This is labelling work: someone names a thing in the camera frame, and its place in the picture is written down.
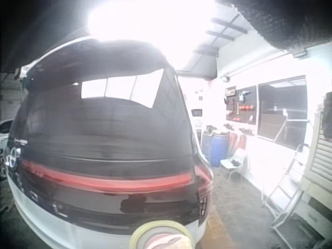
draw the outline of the taillight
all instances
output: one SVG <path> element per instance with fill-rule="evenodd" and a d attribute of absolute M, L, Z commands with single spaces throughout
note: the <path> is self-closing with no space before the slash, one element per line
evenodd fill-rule
<path fill-rule="evenodd" d="M 213 173 L 212 171 L 205 166 L 204 164 L 198 164 L 195 166 L 195 175 L 198 183 L 198 193 L 199 193 L 199 222 L 198 224 L 202 224 L 207 215 L 208 215 L 208 207 L 210 201 L 210 192 L 212 190 L 213 183 Z"/>
<path fill-rule="evenodd" d="M 22 160 L 26 170 L 32 174 L 67 187 L 83 189 L 94 192 L 106 193 L 148 193 L 172 190 L 192 184 L 194 179 L 191 172 L 178 175 L 141 179 L 141 180 L 117 180 L 101 179 L 81 175 L 70 174 L 52 170 L 43 165 L 31 161 Z"/>

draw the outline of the car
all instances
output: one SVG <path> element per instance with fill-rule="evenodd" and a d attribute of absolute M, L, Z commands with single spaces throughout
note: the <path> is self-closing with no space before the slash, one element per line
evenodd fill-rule
<path fill-rule="evenodd" d="M 7 179 L 6 169 L 5 169 L 5 148 L 7 146 L 8 137 L 0 137 L 0 181 Z"/>
<path fill-rule="evenodd" d="M 5 119 L 0 121 L 0 139 L 2 137 L 8 137 L 12 122 L 13 119 Z"/>
<path fill-rule="evenodd" d="M 139 41 L 72 41 L 23 78 L 5 149 L 17 209 L 52 248 L 145 248 L 160 233 L 195 245 L 213 173 L 174 68 Z"/>

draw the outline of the rear windshield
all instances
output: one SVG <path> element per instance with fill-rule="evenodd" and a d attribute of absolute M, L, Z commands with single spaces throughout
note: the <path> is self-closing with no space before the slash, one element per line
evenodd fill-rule
<path fill-rule="evenodd" d="M 170 68 L 29 93 L 10 135 L 38 153 L 110 160 L 190 155 L 191 136 Z"/>

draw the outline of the plastic chair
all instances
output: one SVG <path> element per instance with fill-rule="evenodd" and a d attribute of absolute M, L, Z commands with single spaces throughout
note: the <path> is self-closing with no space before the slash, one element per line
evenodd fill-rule
<path fill-rule="evenodd" d="M 231 175 L 234 172 L 238 172 L 241 175 L 242 180 L 242 169 L 244 167 L 244 159 L 245 159 L 245 150 L 238 148 L 237 151 L 235 151 L 234 155 L 231 158 L 227 158 L 220 161 L 220 168 L 224 166 L 226 169 L 232 170 L 229 173 L 228 180 L 230 179 Z"/>

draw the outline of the car logo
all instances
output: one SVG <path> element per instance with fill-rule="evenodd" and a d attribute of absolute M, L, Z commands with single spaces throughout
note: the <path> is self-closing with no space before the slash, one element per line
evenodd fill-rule
<path fill-rule="evenodd" d="M 6 157 L 6 161 L 8 162 L 8 166 L 12 169 L 16 167 L 17 159 L 21 155 L 21 148 L 13 147 L 10 151 L 10 154 Z"/>

